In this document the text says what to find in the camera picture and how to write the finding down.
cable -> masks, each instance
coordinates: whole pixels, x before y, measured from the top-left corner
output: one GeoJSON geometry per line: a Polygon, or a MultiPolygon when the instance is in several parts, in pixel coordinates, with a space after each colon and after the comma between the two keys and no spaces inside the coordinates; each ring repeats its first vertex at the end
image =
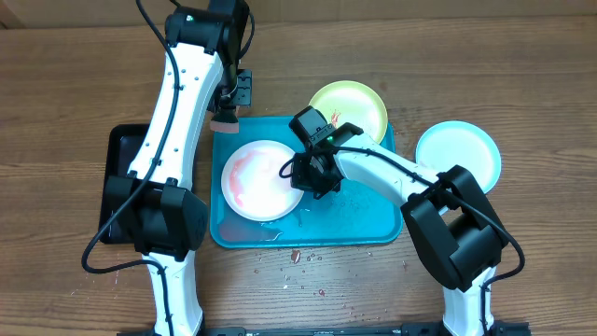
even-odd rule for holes
{"type": "Polygon", "coordinates": [[[255,34],[255,17],[253,13],[249,11],[249,17],[251,17],[251,34],[249,35],[249,39],[246,40],[244,47],[239,52],[239,60],[244,56],[244,54],[249,51],[249,47],[251,47],[251,41],[253,41],[253,35],[255,34]]]}
{"type": "MultiPolygon", "coordinates": [[[[372,155],[374,157],[380,158],[384,161],[386,161],[387,163],[393,165],[395,168],[397,168],[399,171],[403,172],[404,174],[408,175],[409,177],[411,177],[412,179],[421,182],[422,184],[426,185],[427,187],[431,187],[434,184],[431,183],[430,181],[427,181],[426,179],[422,178],[421,176],[417,175],[416,173],[410,171],[408,168],[404,167],[403,165],[401,165],[400,163],[388,158],[387,156],[378,153],[376,151],[373,151],[371,149],[368,148],[357,148],[357,147],[331,147],[331,148],[326,148],[326,149],[316,149],[316,150],[312,150],[310,152],[306,152],[304,154],[296,154],[296,155],[307,155],[309,157],[312,157],[314,155],[320,155],[320,154],[336,154],[341,150],[345,150],[345,151],[352,151],[352,152],[357,152],[357,153],[364,153],[364,154],[368,154],[368,155],[372,155]]],[[[286,167],[288,167],[288,165],[290,165],[292,162],[294,161],[294,157],[292,159],[290,159],[289,161],[287,161],[282,168],[280,169],[279,172],[279,176],[281,178],[288,178],[288,177],[292,177],[292,173],[290,173],[289,175],[284,175],[283,171],[284,169],[286,169],[286,167]]],[[[460,204],[461,207],[463,207],[464,209],[468,210],[468,211],[472,211],[474,212],[476,215],[478,215],[479,217],[483,218],[483,220],[485,220],[487,222],[487,224],[489,224],[492,229],[498,231],[499,233],[503,234],[504,236],[506,236],[506,238],[508,239],[508,241],[512,244],[512,246],[514,247],[514,249],[516,250],[516,252],[519,255],[519,264],[518,266],[509,272],[506,273],[502,273],[499,275],[496,275],[490,279],[488,279],[487,281],[485,281],[482,285],[481,285],[481,325],[483,326],[483,335],[488,336],[489,335],[489,331],[487,330],[487,320],[485,318],[485,295],[484,293],[488,291],[488,286],[491,285],[492,283],[499,281],[499,280],[504,280],[507,279],[509,277],[512,277],[518,273],[520,273],[522,271],[522,269],[524,268],[524,264],[525,264],[525,257],[524,257],[524,253],[522,252],[522,247],[519,245],[519,243],[516,241],[516,239],[514,239],[514,237],[512,237],[512,235],[510,235],[510,233],[508,233],[505,229],[503,229],[500,225],[498,225],[497,223],[495,223],[491,218],[487,217],[485,214],[481,213],[478,209],[476,209],[475,207],[473,207],[472,205],[468,204],[467,202],[463,201],[462,199],[460,199],[458,196],[454,195],[453,193],[444,190],[444,194],[447,195],[448,197],[450,197],[453,201],[455,201],[456,203],[460,204]]]]}
{"type": "MultiPolygon", "coordinates": [[[[171,2],[177,6],[180,6],[180,4],[178,4],[174,0],[171,0],[171,2]]],[[[97,231],[95,236],[93,236],[93,238],[90,240],[89,244],[85,248],[85,251],[83,251],[83,256],[81,257],[81,265],[83,266],[83,269],[85,269],[85,271],[87,271],[89,273],[95,273],[95,274],[111,273],[114,271],[119,271],[119,270],[126,269],[126,268],[129,268],[132,266],[137,266],[137,265],[151,265],[151,266],[154,266],[155,268],[157,268],[158,274],[160,275],[160,278],[161,278],[161,286],[163,289],[164,311],[166,313],[166,321],[168,322],[168,329],[170,331],[170,335],[174,336],[174,326],[172,323],[172,316],[170,314],[170,305],[168,302],[168,285],[166,283],[166,272],[165,272],[165,269],[161,266],[161,264],[159,264],[158,262],[156,262],[154,260],[145,260],[145,259],[131,261],[131,262],[125,262],[123,264],[119,264],[116,266],[103,268],[103,269],[96,269],[96,268],[91,267],[88,264],[88,259],[89,259],[91,250],[97,244],[97,242],[100,240],[100,237],[102,237],[105,234],[105,232],[110,228],[110,226],[112,225],[114,220],[116,220],[120,216],[120,214],[122,214],[124,209],[126,209],[128,206],[130,206],[131,203],[134,202],[134,200],[136,200],[139,197],[139,194],[143,191],[144,187],[147,185],[147,183],[149,181],[149,178],[153,175],[154,171],[156,170],[156,167],[160,163],[161,152],[163,151],[164,146],[166,145],[166,140],[168,139],[168,133],[170,132],[170,129],[172,128],[172,124],[174,121],[174,114],[176,112],[176,106],[178,105],[180,77],[178,74],[178,65],[176,64],[176,59],[174,58],[174,55],[172,54],[172,51],[170,50],[170,47],[164,40],[163,36],[160,34],[160,31],[158,30],[156,25],[153,23],[153,21],[147,15],[145,9],[143,8],[143,5],[141,4],[141,0],[136,0],[136,4],[137,4],[137,7],[139,8],[139,11],[141,12],[141,15],[147,22],[147,25],[149,25],[149,27],[151,28],[153,33],[156,35],[156,37],[158,38],[158,40],[160,41],[160,43],[166,50],[166,53],[168,54],[168,58],[170,59],[170,63],[172,64],[172,68],[173,68],[173,72],[174,72],[174,96],[173,96],[172,106],[170,108],[170,114],[168,116],[168,120],[166,121],[166,126],[164,127],[164,133],[161,136],[160,143],[158,144],[158,149],[156,150],[156,155],[154,155],[154,158],[151,161],[151,165],[149,166],[149,169],[147,170],[146,176],[143,178],[143,180],[139,184],[139,187],[137,187],[135,189],[135,191],[131,194],[129,199],[127,199],[120,206],[120,208],[105,222],[105,224],[97,231]]]]}

wood surface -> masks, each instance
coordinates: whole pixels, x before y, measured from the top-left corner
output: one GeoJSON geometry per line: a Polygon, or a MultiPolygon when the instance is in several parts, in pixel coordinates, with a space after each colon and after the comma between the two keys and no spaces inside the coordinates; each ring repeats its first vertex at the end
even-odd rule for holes
{"type": "MultiPolygon", "coordinates": [[[[0,335],[150,328],[147,270],[86,274],[80,255],[98,227],[110,130],[153,113],[159,43],[135,27],[6,30],[0,46],[0,335]]],[[[319,88],[351,79],[382,97],[407,158],[438,122],[477,124],[503,159],[490,200],[527,257],[520,275],[494,286],[496,318],[528,321],[536,335],[591,335],[596,55],[595,17],[261,24],[243,59],[255,76],[254,105],[241,116],[294,115],[319,88]]],[[[206,202],[212,143],[204,127],[195,188],[206,202]]],[[[196,260],[207,326],[441,318],[441,287],[406,230],[384,246],[302,248],[296,265],[291,252],[227,250],[207,237],[196,260]],[[322,259],[307,261],[310,254],[322,259]]],[[[138,258],[130,245],[98,245],[90,262],[138,258]]],[[[498,272],[516,262],[507,248],[498,272]]]]}
{"type": "MultiPolygon", "coordinates": [[[[246,0],[257,22],[477,18],[544,15],[594,15],[597,0],[246,0]]],[[[134,1],[0,0],[21,25],[8,28],[66,28],[145,25],[134,1]]],[[[208,0],[180,0],[206,8],[208,0]]],[[[174,7],[167,0],[144,0],[155,23],[174,7]]]]}

tray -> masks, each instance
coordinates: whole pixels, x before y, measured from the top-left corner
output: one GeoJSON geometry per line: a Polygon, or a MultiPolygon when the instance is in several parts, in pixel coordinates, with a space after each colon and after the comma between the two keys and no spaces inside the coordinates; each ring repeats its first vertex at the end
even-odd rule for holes
{"type": "MultiPolygon", "coordinates": [[[[288,127],[292,117],[241,118],[240,132],[216,133],[212,163],[210,231],[227,248],[337,246],[387,244],[402,231],[400,210],[375,191],[343,180],[339,193],[316,201],[305,192],[288,215],[256,222],[237,215],[226,203],[220,185],[222,170],[232,153],[256,140],[281,142],[297,152],[304,146],[288,127]]],[[[381,145],[396,150],[388,125],[381,145]]]]}

yellow plate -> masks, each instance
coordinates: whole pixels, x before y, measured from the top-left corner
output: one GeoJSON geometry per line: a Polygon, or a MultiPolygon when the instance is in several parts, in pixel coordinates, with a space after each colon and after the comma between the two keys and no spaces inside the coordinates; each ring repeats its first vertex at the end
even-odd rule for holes
{"type": "Polygon", "coordinates": [[[325,85],[309,102],[327,119],[340,127],[351,122],[379,144],[388,127],[388,112],[382,98],[370,87],[351,80],[325,85]]]}

white plate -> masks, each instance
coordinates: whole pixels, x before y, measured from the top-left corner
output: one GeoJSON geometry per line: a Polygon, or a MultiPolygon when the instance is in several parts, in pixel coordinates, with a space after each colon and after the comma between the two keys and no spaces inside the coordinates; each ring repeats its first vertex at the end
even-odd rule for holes
{"type": "Polygon", "coordinates": [[[259,140],[238,148],[222,171],[222,193],[237,214],[255,221],[283,217],[300,202],[303,191],[290,187],[290,178],[278,176],[292,159],[290,147],[259,140]]]}
{"type": "Polygon", "coordinates": [[[456,164],[465,167],[485,193],[502,172],[502,157],[492,138],[479,127],[458,120],[440,122],[427,130],[419,139],[415,160],[439,172],[456,164]]]}

